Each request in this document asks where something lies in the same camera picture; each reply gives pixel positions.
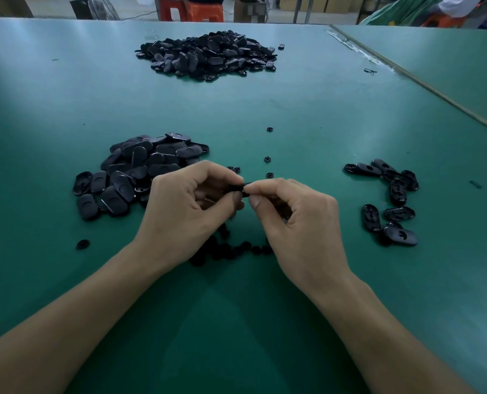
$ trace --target table surface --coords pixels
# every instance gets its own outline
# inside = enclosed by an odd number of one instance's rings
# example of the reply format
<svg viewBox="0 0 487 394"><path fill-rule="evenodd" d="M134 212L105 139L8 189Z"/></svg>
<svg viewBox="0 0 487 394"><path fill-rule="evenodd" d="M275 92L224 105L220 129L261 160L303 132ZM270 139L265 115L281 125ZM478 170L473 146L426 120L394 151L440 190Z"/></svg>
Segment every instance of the table surface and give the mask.
<svg viewBox="0 0 487 394"><path fill-rule="evenodd" d="M341 28L458 104L487 119L487 30Z"/></svg>
<svg viewBox="0 0 487 394"><path fill-rule="evenodd" d="M229 28L285 43L277 71L198 83L134 56L142 42ZM83 222L75 175L98 170L112 143L179 129L246 180L274 172L336 197L352 270L487 393L487 128L384 66L363 72L372 67L318 25L0 19L0 335L136 232L140 205L124 218ZM464 72L447 74L464 88ZM391 206L387 185L342 168L374 158L417 174L421 188L408 202L417 217L404 224L418 235L414 248L382 247L361 226L362 205ZM233 244L265 240L249 207L228 225ZM76 251L83 238L90 247ZM68 391L192 390L368 392L332 328L271 256L176 268L117 323Z"/></svg>

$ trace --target fingernail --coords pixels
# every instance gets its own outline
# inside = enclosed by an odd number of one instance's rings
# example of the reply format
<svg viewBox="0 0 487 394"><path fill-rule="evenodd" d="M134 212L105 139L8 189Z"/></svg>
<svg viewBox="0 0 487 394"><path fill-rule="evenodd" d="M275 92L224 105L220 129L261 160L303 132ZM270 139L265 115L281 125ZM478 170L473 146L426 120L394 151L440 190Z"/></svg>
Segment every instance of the fingernail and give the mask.
<svg viewBox="0 0 487 394"><path fill-rule="evenodd" d="M262 197L260 195L250 195L249 196L249 203L251 204L251 207L256 209L256 206L258 206L258 203L260 203L260 200L262 200Z"/></svg>
<svg viewBox="0 0 487 394"><path fill-rule="evenodd" d="M242 196L243 196L243 194L241 192L233 192L234 204L240 203L240 201L242 200Z"/></svg>

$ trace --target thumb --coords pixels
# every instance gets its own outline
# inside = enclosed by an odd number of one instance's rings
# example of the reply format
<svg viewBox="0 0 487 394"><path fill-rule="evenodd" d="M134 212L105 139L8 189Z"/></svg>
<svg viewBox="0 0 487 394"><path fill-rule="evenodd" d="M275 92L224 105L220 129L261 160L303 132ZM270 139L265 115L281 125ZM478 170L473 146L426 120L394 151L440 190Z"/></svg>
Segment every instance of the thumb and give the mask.
<svg viewBox="0 0 487 394"><path fill-rule="evenodd" d="M225 223L231 214L236 211L236 206L242 200L241 192L229 192L224 195L213 206L204 211L209 224L213 224L214 229Z"/></svg>
<svg viewBox="0 0 487 394"><path fill-rule="evenodd" d="M269 199L260 195L251 195L249 196L249 203L260 219L266 233L280 231L285 228L282 217L280 217Z"/></svg>

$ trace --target hand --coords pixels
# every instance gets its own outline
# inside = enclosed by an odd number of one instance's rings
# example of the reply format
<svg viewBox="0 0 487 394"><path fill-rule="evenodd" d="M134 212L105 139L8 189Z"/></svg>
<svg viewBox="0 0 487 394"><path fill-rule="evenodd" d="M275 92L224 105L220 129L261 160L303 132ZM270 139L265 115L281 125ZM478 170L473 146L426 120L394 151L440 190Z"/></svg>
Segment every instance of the hand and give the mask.
<svg viewBox="0 0 487 394"><path fill-rule="evenodd" d="M306 296L315 301L351 274L335 198L283 178L255 181L244 191L282 271Z"/></svg>
<svg viewBox="0 0 487 394"><path fill-rule="evenodd" d="M133 241L136 251L158 274L191 258L227 218L241 210L241 192L223 190L242 185L235 172L209 161L159 175Z"/></svg>

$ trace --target orange stool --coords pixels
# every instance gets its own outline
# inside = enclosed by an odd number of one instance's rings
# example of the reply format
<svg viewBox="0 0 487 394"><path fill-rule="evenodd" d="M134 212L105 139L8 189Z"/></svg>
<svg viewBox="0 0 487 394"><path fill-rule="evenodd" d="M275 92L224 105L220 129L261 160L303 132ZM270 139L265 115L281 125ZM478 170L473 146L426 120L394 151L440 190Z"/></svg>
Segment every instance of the orange stool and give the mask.
<svg viewBox="0 0 487 394"><path fill-rule="evenodd" d="M223 22L224 9L221 4L195 4L193 2L183 0L185 9L187 10L187 19L189 22Z"/></svg>
<svg viewBox="0 0 487 394"><path fill-rule="evenodd" d="M172 22L173 19L170 16L170 9L176 8L179 12L179 18L182 22L187 22L187 10L183 0L158 0L160 20L162 22Z"/></svg>
<svg viewBox="0 0 487 394"><path fill-rule="evenodd" d="M422 27L434 27L434 28L460 28L466 22L467 17L452 18L449 15L440 15L434 13L431 15Z"/></svg>

